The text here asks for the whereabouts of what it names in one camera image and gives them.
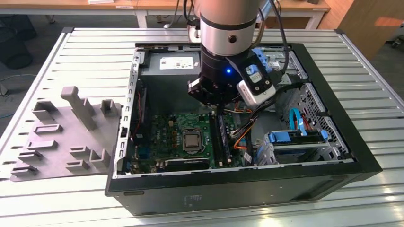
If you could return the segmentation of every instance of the power supply label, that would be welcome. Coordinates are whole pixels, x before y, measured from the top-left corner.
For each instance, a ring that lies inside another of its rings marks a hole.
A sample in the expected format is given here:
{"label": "power supply label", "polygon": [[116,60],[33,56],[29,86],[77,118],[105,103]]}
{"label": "power supply label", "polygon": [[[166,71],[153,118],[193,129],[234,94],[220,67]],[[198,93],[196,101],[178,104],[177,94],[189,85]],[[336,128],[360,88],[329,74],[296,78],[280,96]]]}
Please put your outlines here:
{"label": "power supply label", "polygon": [[160,59],[161,70],[184,70],[193,69],[192,57],[169,57]]}

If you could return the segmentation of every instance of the sticker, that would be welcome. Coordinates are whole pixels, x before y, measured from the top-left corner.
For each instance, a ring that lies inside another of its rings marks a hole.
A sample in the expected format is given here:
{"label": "sticker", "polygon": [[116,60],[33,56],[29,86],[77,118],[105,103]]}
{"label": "sticker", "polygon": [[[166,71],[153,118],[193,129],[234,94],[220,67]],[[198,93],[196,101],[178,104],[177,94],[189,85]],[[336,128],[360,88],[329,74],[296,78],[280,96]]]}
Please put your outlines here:
{"label": "sticker", "polygon": [[189,85],[190,85],[190,87],[193,87],[194,85],[197,85],[198,84],[198,82],[200,82],[200,79],[197,78]]}
{"label": "sticker", "polygon": [[202,195],[184,196],[184,207],[193,207],[202,200]]}
{"label": "sticker", "polygon": [[169,57],[160,59],[161,70],[184,70],[193,69],[192,57]]}
{"label": "sticker", "polygon": [[117,9],[132,9],[133,6],[116,6]]}
{"label": "sticker", "polygon": [[250,163],[250,155],[245,152],[244,153],[244,159]]}
{"label": "sticker", "polygon": [[280,67],[278,63],[277,62],[269,62],[269,66],[273,68],[273,67]]}
{"label": "sticker", "polygon": [[249,76],[249,78],[250,78],[250,81],[252,81],[253,83],[257,83],[257,82],[262,79],[261,74],[260,74],[258,72],[256,72],[254,74],[252,74],[252,75]]}

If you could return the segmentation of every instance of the motherboard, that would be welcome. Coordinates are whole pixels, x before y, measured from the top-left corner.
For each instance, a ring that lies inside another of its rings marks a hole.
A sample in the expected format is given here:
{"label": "motherboard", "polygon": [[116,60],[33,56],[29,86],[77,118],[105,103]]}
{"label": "motherboard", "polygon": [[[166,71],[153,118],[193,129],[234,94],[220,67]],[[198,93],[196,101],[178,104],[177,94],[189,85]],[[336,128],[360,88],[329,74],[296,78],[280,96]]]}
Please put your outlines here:
{"label": "motherboard", "polygon": [[[229,135],[236,128],[233,116],[222,117],[225,132]],[[232,162],[218,166],[214,160],[209,114],[182,113],[153,115],[149,144],[138,146],[138,169],[142,173],[176,171],[177,165],[190,162],[206,168],[233,167],[240,165],[237,150],[232,150]]]}

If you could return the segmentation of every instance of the screw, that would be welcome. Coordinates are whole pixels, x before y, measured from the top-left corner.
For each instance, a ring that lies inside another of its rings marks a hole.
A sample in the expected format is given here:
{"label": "screw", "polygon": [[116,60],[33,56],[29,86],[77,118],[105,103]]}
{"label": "screw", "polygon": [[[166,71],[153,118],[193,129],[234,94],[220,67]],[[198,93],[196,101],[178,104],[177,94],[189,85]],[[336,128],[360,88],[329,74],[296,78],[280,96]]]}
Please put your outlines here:
{"label": "screw", "polygon": [[230,44],[233,44],[233,43],[237,41],[237,36],[230,35],[230,36],[228,37],[228,41],[229,41]]}

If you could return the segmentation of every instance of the wooden table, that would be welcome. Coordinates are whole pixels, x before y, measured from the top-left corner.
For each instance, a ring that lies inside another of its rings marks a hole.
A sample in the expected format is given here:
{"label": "wooden table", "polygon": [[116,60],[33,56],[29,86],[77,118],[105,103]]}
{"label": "wooden table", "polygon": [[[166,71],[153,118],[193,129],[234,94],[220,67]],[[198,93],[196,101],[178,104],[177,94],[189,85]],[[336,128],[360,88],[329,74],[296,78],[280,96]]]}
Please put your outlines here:
{"label": "wooden table", "polygon": [[[145,28],[146,15],[173,15],[177,0],[114,0],[114,3],[88,5],[88,0],[0,0],[0,14],[40,15],[134,15],[138,27]],[[281,0],[282,17],[308,17],[305,29],[316,29],[329,6],[305,0]],[[182,1],[178,3],[181,15]]]}

